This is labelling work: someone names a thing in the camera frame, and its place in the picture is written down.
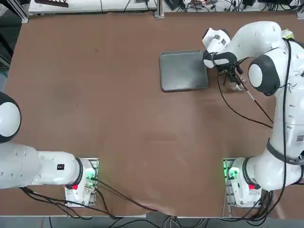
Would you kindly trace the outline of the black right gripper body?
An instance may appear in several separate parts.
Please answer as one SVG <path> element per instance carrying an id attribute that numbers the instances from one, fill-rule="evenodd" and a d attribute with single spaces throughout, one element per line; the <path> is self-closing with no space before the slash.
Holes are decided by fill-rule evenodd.
<path id="1" fill-rule="evenodd" d="M 240 84 L 241 79 L 238 75 L 241 74 L 243 74 L 243 70 L 241 69 L 239 64 L 232 64 L 226 69 L 226 76 L 232 83 Z"/>

